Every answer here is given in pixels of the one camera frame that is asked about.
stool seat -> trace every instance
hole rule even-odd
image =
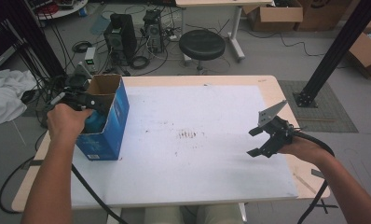
[[[209,61],[224,54],[226,42],[220,35],[211,31],[193,30],[180,37],[179,47],[192,59]]]

brown box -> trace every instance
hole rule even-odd
[[[253,31],[283,32],[294,31],[296,22],[302,21],[302,6],[291,1],[292,7],[243,7]]]
[[[352,0],[298,0],[304,9],[304,20],[295,25],[297,31],[333,30]]]
[[[371,31],[371,22],[366,26],[364,33],[361,34],[351,46],[350,58],[357,65],[357,68],[366,77],[371,77],[371,38],[366,34]]]

stool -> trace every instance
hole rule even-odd
[[[180,37],[180,50],[188,57],[198,60],[198,73],[202,75],[202,61],[216,59],[224,54],[224,39],[208,30],[189,31]]]

table leg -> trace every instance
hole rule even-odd
[[[116,213],[119,217],[121,217],[121,208],[112,208],[112,211]],[[115,220],[113,217],[107,215],[107,222],[106,224],[118,224],[119,222]]]
[[[186,7],[182,7],[182,35],[186,33]],[[191,63],[191,58],[183,54],[185,58],[185,64]]]
[[[243,223],[247,224],[246,208],[244,207],[244,203],[239,203],[239,209],[240,209],[241,219],[243,220]]]
[[[237,32],[238,32],[238,27],[239,27],[240,15],[241,15],[241,7],[236,7],[235,16],[234,16],[234,25],[233,25],[233,28],[232,28],[232,32],[228,33],[229,43],[231,44],[232,48],[234,48],[234,50],[237,54],[238,63],[241,60],[245,59],[244,53],[240,48],[238,40],[236,39],[236,35],[237,35]]]

person's right hand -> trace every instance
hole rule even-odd
[[[58,104],[47,113],[51,140],[75,141],[84,129],[84,122],[93,110],[75,111],[68,105]]]
[[[318,166],[326,156],[331,156],[327,151],[310,140],[294,137],[293,143],[285,145],[279,150],[282,154],[291,154],[302,161],[307,161]]]

